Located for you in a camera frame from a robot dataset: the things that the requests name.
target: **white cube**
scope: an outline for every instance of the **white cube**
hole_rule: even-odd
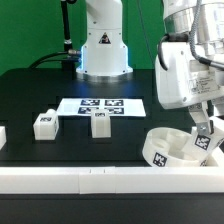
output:
[[[50,109],[45,114],[39,114],[33,128],[36,140],[54,140],[59,129],[56,111]]]
[[[93,138],[110,138],[111,124],[108,110],[91,111],[91,129]]]
[[[5,127],[0,126],[0,150],[6,143]]]

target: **black tabletop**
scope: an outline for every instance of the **black tabletop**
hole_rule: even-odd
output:
[[[107,85],[56,69],[6,72],[0,77],[0,125],[7,130],[0,166],[148,166],[142,147],[149,130],[190,132],[194,125],[186,109],[163,110],[155,86],[152,70]],[[92,139],[89,117],[60,117],[55,141],[35,141],[38,114],[57,109],[62,98],[142,99],[146,117],[111,117],[109,139]],[[0,223],[219,224],[223,207],[223,194],[0,195]]]
[[[142,99],[146,117],[111,117],[111,138],[93,139],[90,117],[59,117],[54,141],[35,141],[33,123],[39,113],[57,109],[63,98]],[[155,127],[190,132],[185,109],[163,110],[158,103],[152,70],[137,70],[134,78],[113,84],[76,80],[55,69],[17,69],[0,77],[0,122],[7,144],[2,166],[145,166],[142,148]]]

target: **paper with markers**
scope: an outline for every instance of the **paper with markers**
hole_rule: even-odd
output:
[[[141,99],[92,99],[65,98],[58,109],[58,116],[90,116],[92,109],[107,109],[110,116],[145,117]]]

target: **wall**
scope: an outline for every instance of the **wall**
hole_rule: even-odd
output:
[[[124,5],[123,39],[129,47],[129,65],[136,69],[152,68],[140,23],[136,0]],[[153,58],[164,33],[159,0],[140,0],[143,20]],[[73,46],[80,49],[86,39],[85,1],[69,5]],[[0,75],[13,68],[28,67],[46,54],[63,50],[60,0],[8,0],[0,3]]]

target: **white platform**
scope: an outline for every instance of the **white platform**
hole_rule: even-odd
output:
[[[0,194],[224,192],[224,154],[197,168],[0,168]]]

